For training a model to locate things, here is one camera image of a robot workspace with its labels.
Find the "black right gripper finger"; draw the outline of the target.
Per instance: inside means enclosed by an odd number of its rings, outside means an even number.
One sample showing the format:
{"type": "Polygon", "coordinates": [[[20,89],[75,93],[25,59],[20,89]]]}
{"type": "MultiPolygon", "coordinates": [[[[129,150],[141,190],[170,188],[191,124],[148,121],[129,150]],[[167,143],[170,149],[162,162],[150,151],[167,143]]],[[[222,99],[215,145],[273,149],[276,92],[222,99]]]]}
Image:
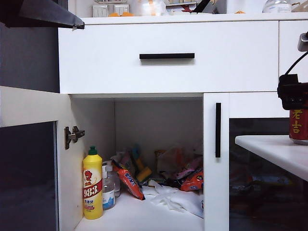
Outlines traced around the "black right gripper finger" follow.
{"type": "Polygon", "coordinates": [[[278,97],[284,110],[308,108],[308,84],[298,81],[297,74],[284,74],[279,77],[278,97]]]}

